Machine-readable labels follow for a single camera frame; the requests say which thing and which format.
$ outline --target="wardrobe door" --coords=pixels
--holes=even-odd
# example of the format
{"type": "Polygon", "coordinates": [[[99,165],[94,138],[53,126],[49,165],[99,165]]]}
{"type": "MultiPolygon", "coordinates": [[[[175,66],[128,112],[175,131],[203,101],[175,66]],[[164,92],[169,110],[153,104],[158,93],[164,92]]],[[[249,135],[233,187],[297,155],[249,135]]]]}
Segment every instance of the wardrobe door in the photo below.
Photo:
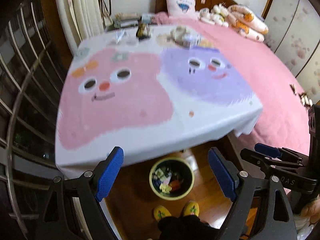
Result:
{"type": "Polygon", "coordinates": [[[300,0],[291,25],[275,54],[294,76],[307,63],[320,39],[320,17],[308,0],[300,0]]]}
{"type": "Polygon", "coordinates": [[[265,35],[265,43],[275,52],[284,38],[293,16],[297,10],[299,0],[273,0],[265,23],[269,33],[265,35]]]}
{"type": "Polygon", "coordinates": [[[320,100],[320,46],[297,76],[297,81],[314,103],[320,100]]]}

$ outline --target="trash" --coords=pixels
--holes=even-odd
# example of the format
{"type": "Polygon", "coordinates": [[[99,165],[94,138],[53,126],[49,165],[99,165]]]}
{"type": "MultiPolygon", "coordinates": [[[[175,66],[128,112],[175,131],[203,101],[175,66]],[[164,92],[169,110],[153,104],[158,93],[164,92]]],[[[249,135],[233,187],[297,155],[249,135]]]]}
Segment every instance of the trash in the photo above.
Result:
{"type": "Polygon", "coordinates": [[[303,92],[301,94],[298,94],[298,96],[300,97],[301,100],[301,104],[304,107],[311,107],[313,105],[312,100],[309,99],[308,95],[306,92],[303,92]]]}
{"type": "Polygon", "coordinates": [[[293,94],[296,95],[296,94],[297,94],[297,91],[296,91],[295,85],[294,85],[294,84],[290,84],[290,87],[291,87],[291,89],[292,89],[293,94]]]}
{"type": "Polygon", "coordinates": [[[157,169],[152,177],[154,185],[163,193],[169,194],[181,188],[183,178],[178,172],[172,171],[170,167],[162,166],[157,169]]]}
{"type": "Polygon", "coordinates": [[[150,27],[146,23],[139,23],[136,37],[139,41],[151,38],[150,27]]]}
{"type": "Polygon", "coordinates": [[[165,185],[169,185],[171,177],[172,177],[172,172],[170,175],[168,174],[168,176],[165,178],[165,180],[162,181],[162,183],[165,185]]]}
{"type": "Polygon", "coordinates": [[[155,174],[158,178],[161,178],[164,175],[164,172],[161,169],[157,169],[155,174]]]}
{"type": "Polygon", "coordinates": [[[171,187],[169,186],[169,185],[165,185],[165,184],[161,184],[160,185],[160,190],[163,192],[163,193],[165,193],[165,194],[170,194],[170,191],[171,191],[171,187]]]}
{"type": "Polygon", "coordinates": [[[122,29],[121,31],[116,32],[116,44],[118,44],[123,36],[126,36],[127,33],[122,29]]]}
{"type": "Polygon", "coordinates": [[[184,26],[178,26],[175,30],[171,30],[170,36],[175,43],[188,49],[198,46],[201,41],[201,36],[192,35],[190,30],[184,26]]]}
{"type": "Polygon", "coordinates": [[[166,177],[165,175],[163,175],[163,176],[160,178],[160,180],[161,180],[162,183],[163,183],[166,179],[167,179],[167,177],[166,177]]]}
{"type": "Polygon", "coordinates": [[[181,188],[181,184],[177,179],[172,181],[172,182],[170,182],[169,186],[171,187],[171,191],[170,192],[173,192],[173,191],[181,188]]]}

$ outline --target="foot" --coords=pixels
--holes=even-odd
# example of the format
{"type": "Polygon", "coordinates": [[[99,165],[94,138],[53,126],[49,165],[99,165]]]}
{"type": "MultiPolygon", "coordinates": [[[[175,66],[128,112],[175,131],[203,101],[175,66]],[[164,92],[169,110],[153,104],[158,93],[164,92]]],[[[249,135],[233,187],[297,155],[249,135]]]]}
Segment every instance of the foot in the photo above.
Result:
{"type": "Polygon", "coordinates": [[[164,206],[157,206],[153,210],[153,216],[159,222],[162,218],[171,217],[171,214],[164,206]]]}
{"type": "Polygon", "coordinates": [[[199,216],[199,204],[195,201],[189,201],[183,208],[183,216],[199,216]]]}

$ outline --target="cartoon eye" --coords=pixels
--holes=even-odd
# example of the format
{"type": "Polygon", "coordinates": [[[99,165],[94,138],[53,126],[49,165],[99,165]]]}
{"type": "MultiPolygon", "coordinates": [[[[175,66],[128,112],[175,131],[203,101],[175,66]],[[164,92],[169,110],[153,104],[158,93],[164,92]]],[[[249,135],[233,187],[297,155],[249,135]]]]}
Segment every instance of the cartoon eye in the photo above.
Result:
{"type": "Polygon", "coordinates": [[[95,86],[96,81],[95,80],[89,80],[86,84],[84,84],[84,89],[88,90],[95,86]]]}
{"type": "Polygon", "coordinates": [[[189,64],[189,68],[193,68],[193,69],[204,69],[205,68],[205,63],[202,62],[198,58],[190,58],[188,60],[188,64],[189,64]]]}
{"type": "Polygon", "coordinates": [[[191,59],[191,60],[189,60],[189,65],[194,68],[199,68],[200,62],[197,61],[196,59],[191,59]]]}
{"type": "Polygon", "coordinates": [[[120,82],[125,82],[131,77],[131,71],[130,69],[123,68],[123,69],[118,69],[114,71],[110,75],[110,81],[113,83],[120,83],[120,82]]]}
{"type": "Polygon", "coordinates": [[[97,85],[97,80],[94,77],[87,78],[79,86],[79,93],[84,94],[92,91],[97,85]]]}
{"type": "Polygon", "coordinates": [[[210,60],[210,63],[212,66],[214,66],[216,68],[225,68],[225,64],[217,58],[212,58],[210,60]]]}

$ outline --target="wooden floor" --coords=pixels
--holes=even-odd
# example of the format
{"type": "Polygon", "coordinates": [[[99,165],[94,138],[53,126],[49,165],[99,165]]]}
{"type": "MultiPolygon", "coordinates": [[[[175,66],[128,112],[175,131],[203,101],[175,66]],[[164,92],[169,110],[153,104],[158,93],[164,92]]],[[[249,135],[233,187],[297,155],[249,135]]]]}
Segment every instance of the wooden floor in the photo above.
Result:
{"type": "Polygon", "coordinates": [[[189,200],[199,203],[201,220],[220,228],[231,207],[231,201],[224,197],[207,161],[208,150],[211,147],[218,147],[223,154],[224,147],[220,144],[220,141],[208,142],[184,153],[166,155],[184,158],[195,174],[191,192],[177,201],[157,197],[149,185],[151,167],[165,156],[122,168],[106,198],[108,209],[121,237],[126,240],[158,239],[160,231],[152,218],[152,209],[157,205],[163,205],[173,216],[178,217],[189,200]]]}

